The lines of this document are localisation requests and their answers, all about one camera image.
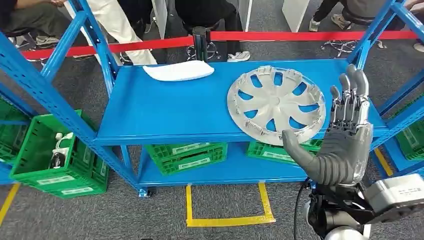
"green plastic crate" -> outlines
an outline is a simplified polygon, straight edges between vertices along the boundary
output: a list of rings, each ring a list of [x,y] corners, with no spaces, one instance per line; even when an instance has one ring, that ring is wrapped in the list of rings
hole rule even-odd
[[[186,144],[148,144],[143,145],[143,147],[146,148],[153,161],[162,161],[164,159],[179,158],[196,154],[204,148],[215,145],[217,145],[217,143],[199,142]]]
[[[227,158],[227,147],[227,143],[215,143],[199,148],[196,153],[190,155],[153,159],[153,161],[163,175],[170,175],[222,162]]]
[[[28,121],[29,117],[0,98],[0,120]],[[0,162],[13,164],[21,149],[28,126],[0,124]]]
[[[93,163],[92,176],[89,178],[82,178],[81,186],[70,185],[61,189],[54,189],[44,191],[46,193],[55,195],[62,199],[70,199],[79,196],[103,194],[106,192],[108,187],[109,178],[109,166],[106,163],[95,156]]]
[[[312,139],[302,143],[301,145],[304,149],[315,155],[320,150],[322,143],[322,140]],[[252,158],[297,165],[297,163],[292,159],[292,157],[290,157],[284,147],[266,144],[259,141],[252,141],[249,144],[246,155]]]
[[[397,111],[393,116],[397,116],[407,107],[422,98],[424,93],[416,99],[408,102],[402,109]],[[418,120],[409,127],[402,130],[396,135],[400,150],[407,160],[420,161],[424,159],[424,120]]]
[[[90,123],[81,110],[76,112]],[[56,133],[66,135],[69,132],[51,114],[34,117],[17,156],[16,164],[11,170],[10,178],[64,198],[98,193],[96,190],[103,190],[102,186],[105,183],[93,179],[95,154],[75,136],[67,140],[72,151],[67,155],[64,166],[49,168],[52,150],[56,146]],[[75,191],[75,194],[70,194],[72,191],[67,192],[85,187],[94,190]]]

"shelf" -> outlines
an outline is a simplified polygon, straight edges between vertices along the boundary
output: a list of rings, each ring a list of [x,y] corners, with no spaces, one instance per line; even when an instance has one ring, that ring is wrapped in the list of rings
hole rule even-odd
[[[295,69],[319,86],[326,101],[327,119],[315,138],[322,138],[329,122],[330,87],[340,87],[339,75],[346,71],[348,63],[345,59],[316,59],[210,65],[215,68],[212,75],[179,82],[154,80],[140,66],[122,67],[95,143],[114,146],[252,141],[231,119],[227,93],[241,74],[266,65]],[[374,124],[375,137],[386,132],[373,105],[369,121]]]
[[[301,182],[307,177],[298,166],[245,155],[247,142],[228,144],[223,162],[163,176],[145,149],[141,151],[140,187],[202,184],[247,184],[259,182]]]
[[[387,140],[383,144],[383,147],[386,153],[388,154],[388,156],[390,157],[389,160],[391,160],[392,166],[395,167],[395,170],[396,170],[395,172],[405,170],[421,162],[419,160],[417,161],[407,160],[404,154],[402,153],[401,147],[399,146],[399,143],[395,137],[392,137],[389,140]],[[424,171],[422,172],[421,170],[417,170],[417,171],[419,171],[419,173],[422,176],[424,176]]]

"blue metal shelf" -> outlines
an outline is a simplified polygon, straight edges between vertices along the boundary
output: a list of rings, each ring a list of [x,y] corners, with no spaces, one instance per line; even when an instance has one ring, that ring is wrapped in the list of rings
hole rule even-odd
[[[141,151],[142,170],[138,184],[149,186],[178,186],[202,184],[246,184],[259,182],[301,182],[307,175],[298,166],[246,156],[247,142],[228,144],[227,159],[170,176],[163,176],[147,150]]]
[[[322,139],[329,124],[330,87],[341,87],[339,75],[346,71],[348,62],[345,59],[316,59],[214,62],[210,65],[215,68],[212,75],[183,82],[157,81],[142,67],[122,67],[94,142],[115,146],[253,141],[232,120],[227,94],[240,75],[267,65],[295,69],[319,86],[324,94],[327,118],[315,138]],[[375,137],[387,132],[374,106],[370,109],[369,121],[374,124]]]
[[[424,38],[423,24],[403,7],[404,0],[388,0],[347,59],[211,63],[215,72],[208,77],[184,82],[160,82],[147,76],[139,66],[118,66],[87,1],[68,1],[75,10],[76,17],[41,72],[26,61],[1,33],[0,66],[19,86],[136,189],[139,196],[144,197],[147,196],[147,186],[302,181],[306,175],[296,166],[245,156],[246,144],[237,142],[248,142],[252,139],[236,126],[228,113],[227,92],[232,82],[241,74],[259,66],[295,69],[319,86],[324,94],[329,116],[332,99],[330,86],[340,87],[339,75],[345,72],[348,63],[363,69],[369,48],[396,14],[420,38]],[[100,56],[110,97],[98,132],[91,129],[51,85],[81,27],[87,32]],[[422,82],[424,71],[406,83],[378,110],[371,105],[369,121],[374,124],[375,137],[371,144],[372,149],[424,117],[424,98],[388,122],[384,122],[380,117]],[[1,85],[0,95],[9,95],[7,90],[2,91]],[[24,105],[19,99],[9,99],[14,104]],[[29,114],[33,112],[28,106],[24,106],[23,110]],[[327,117],[324,128],[327,127],[328,121]],[[322,129],[315,138],[322,138],[324,133]],[[171,176],[162,176],[143,151],[139,174],[134,173],[127,145],[183,142],[236,143],[229,143],[228,159],[225,162]],[[121,147],[123,161],[109,146]],[[399,170],[396,174],[407,174],[424,167],[424,161],[414,164],[403,160],[391,140],[385,147]]]

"yellow floor tape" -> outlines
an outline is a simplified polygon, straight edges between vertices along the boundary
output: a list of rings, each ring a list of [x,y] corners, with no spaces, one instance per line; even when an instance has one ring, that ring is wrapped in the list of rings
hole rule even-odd
[[[233,227],[253,224],[275,223],[276,220],[271,211],[270,200],[268,199],[267,188],[265,183],[259,183],[260,198],[262,200],[263,212],[262,216],[247,216],[235,218],[197,218],[193,219],[192,208],[192,187],[188,185],[185,188],[187,200],[187,227]]]
[[[12,188],[9,191],[9,194],[6,197],[6,200],[3,203],[3,206],[1,207],[1,210],[0,210],[0,226],[2,225],[3,220],[5,219],[6,213],[8,212],[9,207],[11,206],[12,201],[15,198],[15,195],[18,192],[20,185],[21,185],[20,183],[13,184]]]
[[[378,160],[380,161],[381,166],[383,167],[385,173],[387,174],[387,176],[392,176],[393,175],[393,171],[390,168],[389,164],[387,163],[385,157],[383,156],[382,152],[380,151],[380,149],[376,148],[374,150],[375,155],[377,156]]]

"red rope barrier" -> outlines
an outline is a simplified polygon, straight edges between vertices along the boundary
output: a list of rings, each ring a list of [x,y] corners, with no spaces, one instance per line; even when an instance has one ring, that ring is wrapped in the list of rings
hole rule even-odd
[[[329,41],[329,40],[360,40],[364,35],[362,31],[347,32],[243,32],[243,31],[213,31],[210,38],[213,41]],[[380,40],[416,39],[417,36],[411,31],[385,31],[381,34]],[[186,47],[193,44],[191,36],[175,37],[167,39],[147,40],[143,42],[133,42],[124,44],[110,44],[112,53],[134,51],[142,49],[166,49]],[[53,48],[36,51],[22,51],[22,55],[27,59],[44,59],[50,57]],[[92,46],[71,47],[66,54],[67,57],[78,55],[93,55],[96,51]]]

